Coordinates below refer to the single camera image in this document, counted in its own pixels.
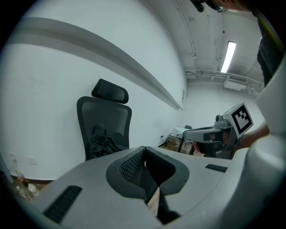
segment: black sleeve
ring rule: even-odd
[[[278,47],[277,43],[273,40],[269,32],[263,28],[260,22],[258,22],[258,25],[261,30],[262,40],[257,54],[257,61],[261,65],[264,84],[266,86],[281,63],[283,51]]]
[[[257,54],[257,61],[261,66],[261,70],[263,72],[263,77],[264,77],[264,85],[266,87],[266,85],[269,83],[269,81],[272,78],[272,74],[270,73],[267,64],[265,62],[265,60],[263,59],[262,55],[261,55],[261,51],[259,49],[258,54]]]

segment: white wall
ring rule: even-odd
[[[263,115],[255,104],[255,99],[256,96],[247,91],[227,89],[223,87],[223,84],[189,83],[182,125],[190,125],[192,128],[213,126],[216,115],[244,101],[253,120],[253,126],[249,131],[255,130],[264,122]]]
[[[44,2],[43,12],[34,13],[41,17],[52,12],[57,20],[105,37],[148,68],[181,102],[186,79],[168,32],[140,1],[116,2],[49,1]],[[50,42],[89,52],[64,41]],[[27,178],[57,179],[84,161],[76,102],[82,96],[90,96],[100,78],[124,87],[129,93],[131,148],[163,143],[182,119],[181,110],[97,64],[97,60],[104,60],[96,53],[89,53],[94,58],[92,62],[56,49],[16,43],[6,45],[1,55],[0,152],[8,168],[12,166],[8,154],[14,153],[17,169]],[[29,164],[28,155],[34,156],[38,165]]]
[[[101,36],[139,62],[182,105],[186,79],[177,48],[145,0],[42,0],[25,17],[63,21]]]

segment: black cloth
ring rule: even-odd
[[[266,86],[279,67],[285,52],[284,9],[278,2],[247,0],[246,3],[252,14],[257,17],[262,35],[257,61],[261,66]]]
[[[93,134],[90,140],[90,159],[102,157],[128,149],[115,143],[114,139],[106,134],[104,126],[97,124],[93,127]]]
[[[264,27],[258,22],[261,30],[262,39],[260,41],[257,61],[261,66],[264,85],[266,86],[276,72],[281,63],[283,52],[271,38],[271,35],[265,31]]]

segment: cable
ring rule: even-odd
[[[15,164],[16,164],[16,167],[17,167],[17,161],[13,161],[12,167],[8,170],[9,172],[10,172],[10,170],[14,167]]]
[[[180,16],[181,16],[181,19],[183,20],[184,26],[185,26],[185,28],[186,28],[186,30],[187,30],[188,37],[189,37],[189,41],[190,41],[190,44],[191,44],[191,47],[192,47],[192,51],[193,51],[193,64],[194,64],[194,67],[195,67],[195,71],[197,72],[197,67],[196,67],[197,54],[196,54],[196,52],[195,52],[195,50],[194,50],[194,45],[193,45],[193,40],[192,40],[192,37],[191,37],[191,33],[189,32],[189,28],[188,28],[188,25],[187,25],[187,23],[186,23],[186,21],[185,21],[184,15],[183,15],[183,13],[182,13],[180,7],[178,6],[176,0],[173,0],[173,3],[175,4],[177,10],[179,11],[179,14],[180,14]]]

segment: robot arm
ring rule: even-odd
[[[249,111],[244,102],[241,102],[224,114],[217,115],[214,126],[185,131],[178,152],[181,150],[184,139],[187,139],[197,143],[214,143],[212,152],[208,152],[208,154],[217,158],[231,159],[232,152],[237,147],[240,137],[252,126],[253,121]],[[224,131],[229,132],[227,144],[223,144]]]

